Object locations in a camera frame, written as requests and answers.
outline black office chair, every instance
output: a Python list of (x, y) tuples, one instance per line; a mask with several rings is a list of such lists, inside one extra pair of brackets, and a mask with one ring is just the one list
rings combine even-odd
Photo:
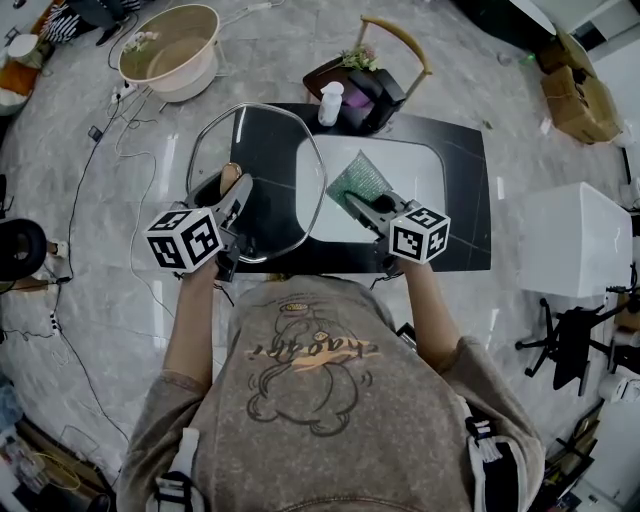
[(542, 353), (536, 361), (533, 369), (527, 368), (524, 373), (527, 377), (533, 377), (546, 359), (556, 363), (553, 377), (553, 389), (560, 389), (573, 379), (580, 379), (578, 395), (582, 396), (587, 385), (589, 375), (589, 347), (604, 353), (609, 358), (609, 369), (615, 371), (618, 365), (640, 373), (640, 348), (630, 346), (603, 345), (591, 339), (591, 329), (608, 320), (625, 309), (631, 313), (640, 311), (640, 296), (631, 295), (625, 304), (602, 315), (598, 313), (604, 306), (596, 309), (583, 309), (580, 307), (570, 309), (565, 313), (557, 314), (560, 320), (553, 328), (553, 320), (549, 304), (546, 299), (540, 299), (540, 305), (544, 308), (547, 326), (547, 336), (544, 340), (524, 343), (518, 341), (516, 350), (524, 348), (543, 347)]

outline clear plastic lid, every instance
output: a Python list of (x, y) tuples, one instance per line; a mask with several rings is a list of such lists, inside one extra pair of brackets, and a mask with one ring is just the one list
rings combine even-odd
[[(244, 210), (230, 228), (246, 238), (241, 261), (261, 263), (299, 247), (315, 224), (327, 187), (322, 156), (302, 119), (259, 103), (229, 109), (196, 139), (187, 172), (187, 195), (210, 182), (230, 162), (253, 179)], [(297, 166), (306, 172), (296, 172)], [(304, 211), (298, 211), (301, 202)]]

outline sleeve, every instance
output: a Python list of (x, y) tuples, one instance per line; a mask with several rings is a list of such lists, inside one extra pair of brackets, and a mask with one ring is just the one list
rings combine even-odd
[(163, 371), (151, 386), (129, 442), (117, 490), (123, 512), (144, 510), (156, 476), (173, 461), (182, 429), (188, 427), (206, 395), (195, 380)]
[(437, 370), (458, 395), (496, 420), (500, 435), (518, 443), (527, 469), (527, 502), (530, 504), (542, 484), (545, 449), (484, 346), (472, 338), (462, 338), (455, 353)]

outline hand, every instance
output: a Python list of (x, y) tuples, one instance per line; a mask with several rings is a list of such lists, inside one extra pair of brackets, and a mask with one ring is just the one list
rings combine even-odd
[(405, 275), (415, 273), (416, 271), (428, 272), (432, 270), (429, 262), (420, 264), (415, 261), (405, 260), (404, 258), (398, 258), (398, 268)]
[(185, 275), (183, 281), (188, 283), (204, 283), (213, 287), (213, 283), (218, 276), (218, 263), (215, 258), (210, 258), (204, 265), (191, 274)]

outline power strip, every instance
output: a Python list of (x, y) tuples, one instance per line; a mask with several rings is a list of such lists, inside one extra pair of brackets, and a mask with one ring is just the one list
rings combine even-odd
[(49, 313), (49, 320), (51, 320), (51, 329), (54, 336), (60, 336), (60, 324), (58, 323), (58, 316), (55, 311)]
[(134, 92), (138, 90), (138, 86), (136, 84), (130, 84), (129, 82), (125, 82), (120, 89), (117, 87), (113, 88), (113, 92), (111, 93), (111, 104), (115, 105), (119, 101), (121, 102), (127, 96), (131, 96)]

